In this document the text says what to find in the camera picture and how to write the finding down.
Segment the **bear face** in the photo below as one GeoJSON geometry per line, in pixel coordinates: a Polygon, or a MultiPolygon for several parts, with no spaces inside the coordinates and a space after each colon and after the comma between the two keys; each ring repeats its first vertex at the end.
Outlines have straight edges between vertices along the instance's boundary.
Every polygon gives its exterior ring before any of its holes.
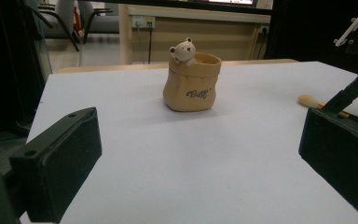
{"type": "Polygon", "coordinates": [[[170,47],[170,54],[175,58],[175,62],[186,63],[186,66],[190,66],[195,63],[194,55],[196,54],[196,47],[193,45],[190,37],[176,47],[170,47]]]}

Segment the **ceramic pot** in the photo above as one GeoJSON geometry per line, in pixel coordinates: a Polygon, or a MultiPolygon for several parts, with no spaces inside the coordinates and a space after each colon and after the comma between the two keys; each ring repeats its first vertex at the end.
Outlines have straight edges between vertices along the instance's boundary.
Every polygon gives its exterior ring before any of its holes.
{"type": "Polygon", "coordinates": [[[165,104],[174,111],[210,109],[216,98],[215,85],[222,61],[207,53],[197,52],[195,63],[176,63],[172,55],[168,79],[163,90],[165,104]]]}

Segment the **wall outlet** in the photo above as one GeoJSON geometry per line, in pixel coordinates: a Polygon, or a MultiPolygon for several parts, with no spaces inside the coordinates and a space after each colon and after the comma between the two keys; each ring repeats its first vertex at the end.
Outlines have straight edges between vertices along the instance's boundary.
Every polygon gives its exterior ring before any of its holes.
{"type": "Polygon", "coordinates": [[[261,25],[260,29],[258,30],[260,34],[268,34],[269,33],[269,25],[261,25]]]}
{"type": "Polygon", "coordinates": [[[156,18],[151,16],[132,16],[133,28],[155,28],[156,18]]]}

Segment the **chair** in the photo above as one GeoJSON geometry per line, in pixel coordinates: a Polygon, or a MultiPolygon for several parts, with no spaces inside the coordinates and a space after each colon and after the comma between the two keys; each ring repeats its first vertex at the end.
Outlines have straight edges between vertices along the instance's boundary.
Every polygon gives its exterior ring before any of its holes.
{"type": "Polygon", "coordinates": [[[57,0],[54,5],[41,5],[38,7],[39,13],[52,26],[41,22],[42,31],[46,39],[65,39],[69,38],[76,51],[79,51],[74,33],[74,0],[57,0]]]}
{"type": "Polygon", "coordinates": [[[94,8],[89,1],[78,1],[80,19],[82,20],[85,33],[83,44],[87,42],[89,34],[118,34],[118,16],[101,15],[113,12],[109,8],[94,8]]]}

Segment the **floor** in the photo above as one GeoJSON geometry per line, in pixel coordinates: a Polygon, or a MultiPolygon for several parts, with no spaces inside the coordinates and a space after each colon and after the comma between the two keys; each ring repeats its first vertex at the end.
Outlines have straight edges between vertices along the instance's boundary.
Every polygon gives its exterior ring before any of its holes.
{"type": "Polygon", "coordinates": [[[69,40],[47,40],[52,73],[64,67],[120,64],[118,35],[89,35],[87,44],[77,44],[79,52],[69,40]]]}
{"type": "MultiPolygon", "coordinates": [[[[76,51],[69,40],[49,39],[46,41],[52,73],[64,67],[120,64],[118,35],[89,35],[85,45],[78,44],[76,51]]],[[[23,124],[29,128],[32,123],[23,124]]],[[[0,172],[10,171],[8,157],[26,143],[26,136],[18,136],[0,129],[0,172]]]]}

